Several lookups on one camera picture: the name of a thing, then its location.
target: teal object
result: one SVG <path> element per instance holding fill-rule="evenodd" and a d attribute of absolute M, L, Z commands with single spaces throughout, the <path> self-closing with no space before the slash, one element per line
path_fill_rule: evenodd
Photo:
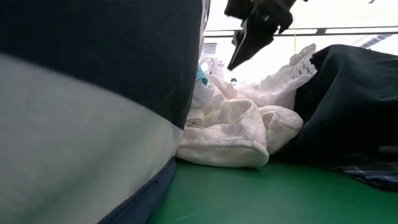
<path fill-rule="evenodd" d="M 207 77 L 203 70 L 198 66 L 198 71 L 197 71 L 197 80 L 201 80 L 204 85 L 207 85 Z"/>
<path fill-rule="evenodd" d="M 178 161 L 151 224 L 394 224 L 398 194 L 327 169 L 270 162 L 259 170 Z"/>

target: dark blanket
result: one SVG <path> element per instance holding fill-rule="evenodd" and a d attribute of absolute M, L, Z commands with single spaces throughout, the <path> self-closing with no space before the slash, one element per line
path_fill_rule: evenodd
<path fill-rule="evenodd" d="M 305 124 L 279 158 L 324 165 L 398 142 L 398 56 L 332 45 L 312 63 L 318 72 L 295 98 Z"/>
<path fill-rule="evenodd" d="M 377 154 L 347 154 L 330 168 L 381 190 L 398 190 L 398 162 Z"/>

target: white towel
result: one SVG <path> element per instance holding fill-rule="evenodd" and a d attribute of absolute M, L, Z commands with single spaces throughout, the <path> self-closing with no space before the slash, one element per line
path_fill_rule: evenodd
<path fill-rule="evenodd" d="M 315 49 L 315 44 L 309 45 L 275 75 L 237 90 L 231 83 L 206 74 L 208 86 L 195 85 L 177 157 L 208 166 L 265 165 L 269 155 L 302 128 L 303 120 L 292 111 L 295 90 L 317 72 L 310 63 Z"/>

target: dark navy fabric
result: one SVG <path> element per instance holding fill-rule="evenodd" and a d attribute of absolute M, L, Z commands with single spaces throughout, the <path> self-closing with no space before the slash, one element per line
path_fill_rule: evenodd
<path fill-rule="evenodd" d="M 0 53 L 125 96 L 183 128 L 201 0 L 0 1 Z"/>
<path fill-rule="evenodd" d="M 398 191 L 398 162 L 395 160 L 360 152 L 340 157 L 331 168 L 377 189 Z"/>
<path fill-rule="evenodd" d="M 175 160 L 171 158 L 156 176 L 103 218 L 99 224 L 147 223 L 150 215 L 159 207 L 172 180 L 174 170 Z"/>
<path fill-rule="evenodd" d="M 281 159 L 326 164 L 398 143 L 398 56 L 332 45 L 311 61 L 318 72 L 295 96 L 304 126 Z"/>

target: green surface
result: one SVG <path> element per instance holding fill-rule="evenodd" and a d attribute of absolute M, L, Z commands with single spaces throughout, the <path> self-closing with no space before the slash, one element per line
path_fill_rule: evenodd
<path fill-rule="evenodd" d="M 398 193 L 305 166 L 249 170 L 178 162 L 150 223 L 396 224 Z"/>

